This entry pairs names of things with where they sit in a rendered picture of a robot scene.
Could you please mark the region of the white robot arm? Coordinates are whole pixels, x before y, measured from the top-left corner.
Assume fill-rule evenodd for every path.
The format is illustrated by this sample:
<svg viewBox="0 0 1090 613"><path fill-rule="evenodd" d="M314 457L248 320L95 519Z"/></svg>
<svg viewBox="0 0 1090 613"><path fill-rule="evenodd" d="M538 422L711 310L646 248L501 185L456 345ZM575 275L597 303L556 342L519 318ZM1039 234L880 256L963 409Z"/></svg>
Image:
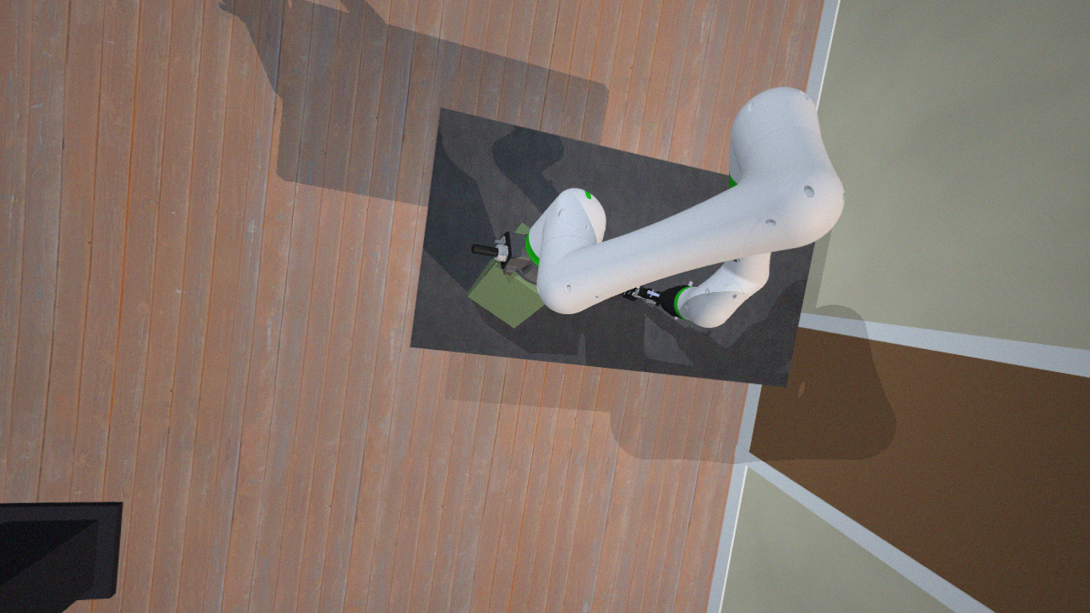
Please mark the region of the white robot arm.
<svg viewBox="0 0 1090 613"><path fill-rule="evenodd" d="M602 242L602 204L583 189L567 189L529 235L502 232L498 245L474 244L472 253L494 256L502 274L536 284L542 303L562 314L724 261L706 283L673 287L664 302L671 317L713 329L767 283L770 252L828 233L844 202L814 103L806 92L774 87L732 120L729 189L716 197Z"/></svg>

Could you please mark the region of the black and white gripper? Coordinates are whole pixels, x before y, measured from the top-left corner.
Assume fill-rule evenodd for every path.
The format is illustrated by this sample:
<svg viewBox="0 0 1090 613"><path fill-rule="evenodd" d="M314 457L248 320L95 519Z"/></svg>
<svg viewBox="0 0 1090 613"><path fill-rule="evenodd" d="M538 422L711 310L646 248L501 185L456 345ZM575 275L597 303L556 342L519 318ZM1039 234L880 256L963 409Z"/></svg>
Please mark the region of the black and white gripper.
<svg viewBox="0 0 1090 613"><path fill-rule="evenodd" d="M647 299L646 302L653 303L653 304L655 304L655 306L659 306L659 304L661 304L661 306L664 309L664 311L667 311L665 309L664 300L665 300L665 296L668 295L668 292L670 291L670 289L666 289L665 291L662 291L662 292L659 292L659 291L653 292L654 290L651 289L651 288L649 288L649 289L642 289L641 288L641 289L637 289L635 290L634 296L638 296L639 298L646 298ZM649 296L646 296L646 295L649 295ZM653 301L651 301L651 300L653 300Z"/></svg>

